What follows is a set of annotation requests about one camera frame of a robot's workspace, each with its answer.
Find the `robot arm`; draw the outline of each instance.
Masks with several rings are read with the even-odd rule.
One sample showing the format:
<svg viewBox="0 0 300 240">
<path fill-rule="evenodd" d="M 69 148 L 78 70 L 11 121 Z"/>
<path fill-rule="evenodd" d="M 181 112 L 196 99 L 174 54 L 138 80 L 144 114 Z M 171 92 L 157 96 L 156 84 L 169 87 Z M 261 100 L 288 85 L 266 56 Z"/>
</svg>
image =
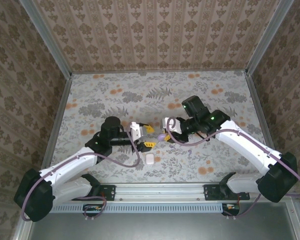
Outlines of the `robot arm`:
<svg viewBox="0 0 300 240">
<path fill-rule="evenodd" d="M 189 141 L 189 135 L 199 131 L 208 136 L 213 135 L 248 159 L 259 171 L 249 174 L 235 172 L 228 174 L 221 181 L 226 182 L 228 188 L 224 190 L 225 194 L 227 191 L 261 193 L 268 200 L 277 203 L 297 182 L 297 178 L 274 159 L 274 157 L 280 159 L 297 172 L 297 160 L 291 153 L 281 154 L 260 143 L 220 110 L 210 113 L 198 96 L 189 97 L 182 105 L 191 118 L 184 120 L 177 117 L 175 121 L 169 123 L 167 117 L 162 120 L 162 127 L 167 131 L 169 124 L 170 132 L 177 141 L 186 143 Z M 174 142 L 170 136 L 165 140 Z"/>
<path fill-rule="evenodd" d="M 153 142 L 139 142 L 145 132 L 153 133 L 154 129 L 147 124 L 131 123 L 131 140 L 136 145 L 136 149 L 142 153 L 155 146 Z M 132 147 L 131 140 L 127 132 L 123 131 L 121 121 L 117 117 L 106 118 L 101 125 L 100 132 L 96 133 L 75 154 L 46 169 L 27 171 L 14 196 L 14 201 L 22 208 L 30 189 L 39 179 L 44 178 L 33 189 L 25 207 L 25 213 L 33 222 L 36 222 L 44 218 L 52 207 L 61 203 L 78 197 L 99 196 L 100 183 L 92 175 L 84 174 L 76 180 L 70 182 L 69 180 L 104 159 L 95 154 L 107 157 L 112 153 L 113 146 Z"/>
</svg>

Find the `floral tablecloth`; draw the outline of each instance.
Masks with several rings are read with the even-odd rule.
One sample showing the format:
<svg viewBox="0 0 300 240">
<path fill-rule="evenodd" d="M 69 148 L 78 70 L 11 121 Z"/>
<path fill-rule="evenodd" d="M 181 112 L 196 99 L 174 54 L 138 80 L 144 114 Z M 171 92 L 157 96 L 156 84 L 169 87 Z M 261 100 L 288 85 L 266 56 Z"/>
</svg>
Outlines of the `floral tablecloth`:
<svg viewBox="0 0 300 240">
<path fill-rule="evenodd" d="M 117 116 L 124 126 L 135 121 L 154 127 L 155 134 L 144 139 L 157 142 L 151 151 L 155 164 L 145 164 L 145 153 L 132 169 L 104 160 L 89 169 L 102 183 L 207 182 L 220 181 L 229 172 L 256 172 L 244 157 L 216 139 L 194 147 L 158 142 L 161 119 L 187 118 L 181 102 L 193 95 L 210 111 L 224 111 L 264 142 L 243 71 L 80 74 L 72 76 L 52 164 L 83 147 L 105 118 Z M 198 140 L 195 135 L 190 137 L 190 142 Z M 110 157 L 125 164 L 136 161 L 136 154 L 125 146 L 113 147 Z"/>
</svg>

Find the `purple cable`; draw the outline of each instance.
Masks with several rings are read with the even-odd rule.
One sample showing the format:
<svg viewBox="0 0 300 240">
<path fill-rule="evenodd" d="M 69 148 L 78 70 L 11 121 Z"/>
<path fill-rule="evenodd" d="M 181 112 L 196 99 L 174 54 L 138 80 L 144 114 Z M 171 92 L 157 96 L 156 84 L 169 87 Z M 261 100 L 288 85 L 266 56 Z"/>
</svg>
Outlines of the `purple cable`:
<svg viewBox="0 0 300 240">
<path fill-rule="evenodd" d="M 103 197 L 103 196 L 83 196 L 83 197 L 77 197 L 77 199 L 80 199 L 80 200 L 102 199 L 102 200 L 103 200 L 103 206 L 102 206 L 100 212 L 99 212 L 97 215 L 95 215 L 93 218 L 99 217 L 99 216 L 103 213 L 103 211 L 106 209 L 106 206 L 107 206 L 107 199 L 106 199 L 105 197 Z M 84 215 L 86 218 L 89 218 L 89 217 L 87 216 L 87 209 L 89 209 L 89 208 L 90 208 L 90 206 L 87 206 L 87 207 L 84 209 L 84 212 L 83 212 L 83 215 Z"/>
<path fill-rule="evenodd" d="M 261 197 L 261 193 L 259 193 L 259 195 L 256 197 L 256 199 L 252 203 L 252 205 L 246 211 L 244 211 L 243 213 L 241 213 L 241 214 L 239 214 L 237 216 L 234 216 L 230 212 L 225 211 L 225 210 L 223 210 L 223 212 L 226 213 L 226 214 L 228 214 L 230 217 L 233 217 L 233 218 L 243 217 L 244 215 L 246 215 L 256 205 L 256 203 L 258 202 L 258 200 L 260 199 L 260 197 Z"/>
<path fill-rule="evenodd" d="M 118 165 L 120 165 L 120 166 L 122 166 L 122 167 L 125 167 L 125 168 L 135 168 L 136 166 L 138 166 L 139 163 L 140 163 L 140 161 L 141 161 L 139 152 L 138 152 L 138 150 L 137 150 L 137 147 L 136 147 L 134 141 L 133 141 L 132 138 L 131 138 L 131 135 L 130 135 L 130 133 L 129 133 L 129 130 L 126 131 L 126 134 L 127 134 L 128 138 L 129 138 L 129 140 L 130 140 L 130 142 L 131 142 L 131 144 L 132 144 L 132 147 L 133 147 L 133 149 L 134 149 L 134 151 L 135 151 L 135 153 L 136 153 L 136 155 L 137 155 L 137 161 L 136 161 L 135 164 L 133 164 L 133 165 L 125 165 L 125 164 L 123 164 L 123 163 L 121 163 L 121 162 L 118 162 L 118 161 L 116 161 L 116 160 L 114 160 L 114 159 L 108 157 L 108 156 L 104 156 L 104 155 L 101 155 L 101 154 L 95 153 L 95 152 L 86 152 L 86 153 L 83 153 L 83 154 L 79 154 L 78 156 L 74 156 L 74 157 L 70 158 L 69 160 L 65 161 L 64 163 L 60 164 L 59 166 L 57 166 L 57 167 L 54 168 L 53 170 L 49 171 L 49 172 L 48 172 L 47 174 L 45 174 L 44 176 L 42 176 L 42 177 L 41 177 L 38 181 L 36 181 L 35 184 L 30 188 L 29 192 L 27 193 L 27 195 L 26 195 L 25 198 L 24 198 L 23 205 L 22 205 L 22 208 L 21 208 L 21 218 L 22 218 L 22 220 L 24 220 L 25 222 L 31 221 L 31 219 L 26 218 L 26 216 L 25 216 L 25 210 L 26 210 L 26 205 L 27 205 L 27 203 L 28 203 L 28 200 L 29 200 L 29 198 L 30 198 L 30 195 L 31 195 L 32 192 L 35 190 L 35 188 L 36 188 L 36 187 L 37 187 L 37 186 L 38 186 L 38 185 L 39 185 L 46 177 L 48 177 L 49 175 L 52 175 L 52 174 L 55 173 L 58 169 L 62 168 L 64 165 L 66 165 L 66 164 L 72 162 L 73 160 L 82 158 L 82 157 L 84 157 L 84 156 L 98 156 L 98 157 L 107 159 L 107 160 L 109 160 L 109 161 L 111 161 L 111 162 L 113 162 L 113 163 L 115 163 L 115 164 L 118 164 Z"/>
<path fill-rule="evenodd" d="M 243 134 L 242 132 L 240 131 L 237 131 L 237 130 L 233 130 L 233 129 L 221 129 L 221 130 L 218 130 L 214 133 L 212 133 L 211 135 L 207 136 L 205 139 L 202 139 L 198 142 L 195 142 L 195 143 L 188 143 L 188 144 L 185 144 L 185 143 L 182 143 L 182 142 L 179 142 L 178 140 L 175 139 L 175 137 L 172 135 L 171 131 L 170 131 L 170 127 L 169 127 L 169 123 L 170 121 L 173 120 L 173 125 L 172 125 L 172 128 L 176 125 L 176 120 L 174 117 L 169 117 L 168 121 L 166 122 L 166 125 L 167 125 L 167 132 L 168 134 L 170 135 L 171 139 L 181 145 L 181 146 L 187 146 L 187 147 L 191 147 L 191 146 L 196 146 L 198 144 L 201 144 L 205 141 L 207 141 L 208 139 L 212 138 L 213 136 L 217 135 L 217 134 L 220 134 L 220 133 L 224 133 L 224 132 L 231 132 L 231 133 L 235 133 L 237 135 L 240 135 L 242 137 L 244 137 L 245 139 L 247 139 L 249 142 L 253 143 L 254 145 L 256 145 L 260 150 L 262 150 L 264 153 L 266 153 L 267 155 L 269 155 L 270 157 L 272 157 L 274 160 L 276 160 L 279 164 L 281 164 L 285 169 L 287 169 L 290 173 L 292 173 L 299 181 L 300 181 L 300 176 L 295 172 L 293 171 L 289 166 L 287 166 L 284 162 L 282 162 L 279 158 L 277 158 L 275 155 L 273 155 L 269 150 L 265 149 L 264 147 L 262 147 L 261 145 L 259 145 L 257 142 L 255 142 L 254 140 L 252 140 L 250 138 L 250 136 L 248 135 L 245 135 Z M 289 194 L 287 193 L 286 196 L 288 197 L 293 197 L 293 198 L 300 198 L 300 193 L 299 194 Z"/>
</svg>

